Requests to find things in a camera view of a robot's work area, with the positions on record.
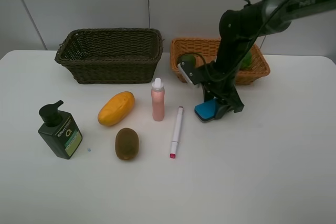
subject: bottle label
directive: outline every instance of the bottle label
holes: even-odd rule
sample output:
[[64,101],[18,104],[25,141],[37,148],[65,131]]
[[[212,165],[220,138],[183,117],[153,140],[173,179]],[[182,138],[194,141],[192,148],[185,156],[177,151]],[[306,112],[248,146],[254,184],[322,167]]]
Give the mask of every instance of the bottle label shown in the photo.
[[78,131],[76,123],[71,116],[55,134],[55,136],[69,156],[75,152],[76,148],[82,141],[82,135]]

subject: brown kiwi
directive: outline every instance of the brown kiwi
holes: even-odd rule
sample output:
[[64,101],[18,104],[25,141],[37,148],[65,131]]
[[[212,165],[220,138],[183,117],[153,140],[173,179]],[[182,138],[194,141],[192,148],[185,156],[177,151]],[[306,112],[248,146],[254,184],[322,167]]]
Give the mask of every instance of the brown kiwi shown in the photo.
[[123,128],[115,137],[116,155],[121,160],[131,160],[139,152],[139,137],[137,133],[130,128]]

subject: pink spray bottle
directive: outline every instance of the pink spray bottle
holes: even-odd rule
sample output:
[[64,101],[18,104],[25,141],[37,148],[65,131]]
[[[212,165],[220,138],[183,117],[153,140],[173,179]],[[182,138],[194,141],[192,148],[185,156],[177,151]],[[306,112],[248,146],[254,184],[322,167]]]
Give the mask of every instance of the pink spray bottle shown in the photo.
[[152,83],[153,119],[162,121],[164,118],[164,87],[160,78]]

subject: marker pen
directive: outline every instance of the marker pen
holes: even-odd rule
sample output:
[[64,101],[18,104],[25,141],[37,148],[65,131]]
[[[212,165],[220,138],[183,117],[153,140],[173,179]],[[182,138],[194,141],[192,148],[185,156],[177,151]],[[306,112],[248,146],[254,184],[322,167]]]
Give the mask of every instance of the marker pen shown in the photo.
[[179,110],[177,111],[177,118],[176,118],[176,123],[175,123],[172,145],[170,148],[170,158],[176,157],[176,150],[178,146],[178,141],[180,139],[182,116],[183,116],[183,107],[179,107]]

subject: wicker basket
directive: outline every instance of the wicker basket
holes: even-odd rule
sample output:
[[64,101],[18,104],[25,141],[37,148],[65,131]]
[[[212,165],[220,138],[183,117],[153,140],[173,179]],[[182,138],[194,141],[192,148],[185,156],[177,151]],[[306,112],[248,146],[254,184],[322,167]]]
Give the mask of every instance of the wicker basket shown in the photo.
[[60,45],[55,61],[82,84],[147,83],[162,54],[158,30],[80,29]]
[[[216,59],[220,39],[197,39],[197,38],[179,38],[174,39],[171,44],[170,64],[171,68],[180,81],[186,82],[177,68],[177,58],[186,52],[200,52],[207,63]],[[253,45],[251,50],[252,59],[249,69],[239,71],[236,79],[236,85],[249,85],[260,77],[267,76],[270,73],[269,66],[261,54],[257,45]],[[196,57],[196,66],[203,62]]]

